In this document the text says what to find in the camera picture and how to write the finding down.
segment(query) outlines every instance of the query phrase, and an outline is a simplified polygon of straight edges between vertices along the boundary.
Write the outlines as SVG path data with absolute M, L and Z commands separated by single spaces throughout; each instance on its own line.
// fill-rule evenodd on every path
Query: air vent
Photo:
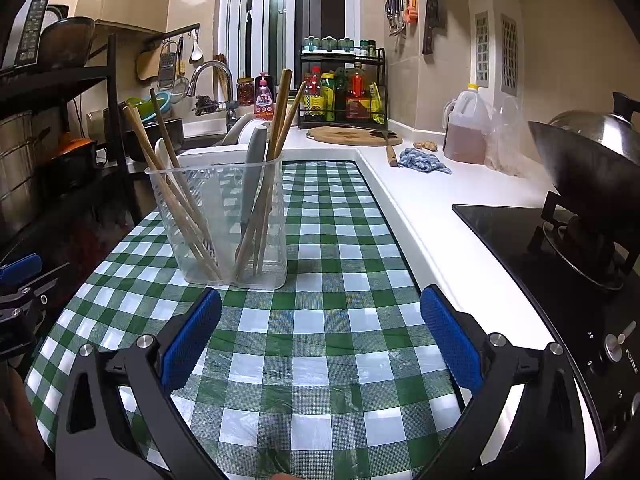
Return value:
M 476 14 L 476 84 L 489 86 L 489 15 Z
M 502 91 L 518 93 L 518 27 L 515 20 L 502 15 Z

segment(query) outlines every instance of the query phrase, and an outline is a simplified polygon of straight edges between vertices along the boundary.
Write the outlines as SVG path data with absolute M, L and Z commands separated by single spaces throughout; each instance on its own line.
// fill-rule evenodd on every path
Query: shelf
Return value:
M 87 208 L 100 203 L 105 193 L 119 190 L 122 187 L 116 182 L 119 178 L 117 167 L 101 170 L 86 186 L 46 203 L 38 218 L 0 247 L 0 260 L 8 254 L 11 254 L 11 260 L 17 260 L 27 254 L 37 253 L 38 246 L 45 238 L 50 237 Z
M 107 79 L 109 74 L 107 66 L 89 66 L 5 79 L 0 86 L 0 118 L 26 110 L 46 110 L 66 104 Z
M 311 54 L 303 52 L 300 55 L 303 63 L 318 63 L 318 62 L 338 62 L 338 63 L 362 63 L 363 65 L 383 66 L 385 64 L 384 58 L 373 58 L 365 56 L 350 56 L 348 54 Z
M 385 130 L 387 128 L 386 124 L 380 124 L 376 121 L 363 121 L 361 123 L 353 123 L 347 121 L 300 121 L 298 119 L 298 126 L 302 130 L 310 130 L 311 128 L 317 128 L 319 126 L 338 126 L 339 128 L 362 128 L 362 129 L 370 129 L 370 130 Z

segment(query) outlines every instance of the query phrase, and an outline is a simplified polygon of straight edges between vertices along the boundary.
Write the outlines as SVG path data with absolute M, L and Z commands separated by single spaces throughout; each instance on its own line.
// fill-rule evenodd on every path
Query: wok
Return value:
M 581 206 L 581 211 L 574 213 L 601 230 L 638 229 L 638 164 L 585 137 L 585 133 L 532 121 L 529 129 L 558 193 Z M 629 135 L 624 141 L 637 145 L 640 137 Z

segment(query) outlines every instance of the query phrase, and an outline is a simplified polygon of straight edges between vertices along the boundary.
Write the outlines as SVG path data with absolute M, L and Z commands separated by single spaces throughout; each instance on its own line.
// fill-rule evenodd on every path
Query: plastic jug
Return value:
M 444 108 L 444 120 L 449 115 L 447 135 L 444 140 L 444 155 L 451 160 L 484 164 L 486 153 L 485 135 L 491 129 L 486 105 L 478 95 L 478 85 L 470 84 L 452 103 Z

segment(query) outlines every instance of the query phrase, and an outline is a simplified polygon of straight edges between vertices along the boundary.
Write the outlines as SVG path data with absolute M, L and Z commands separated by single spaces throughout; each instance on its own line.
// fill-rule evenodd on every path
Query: green checkered tablecloth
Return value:
M 354 164 L 286 164 L 283 188 L 285 285 L 220 288 L 222 319 L 174 404 L 232 480 L 409 479 L 460 416 L 417 287 Z M 184 281 L 151 213 L 78 290 L 27 377 L 51 447 L 80 345 L 156 334 L 201 290 Z M 121 394 L 148 459 L 162 463 L 131 390 Z

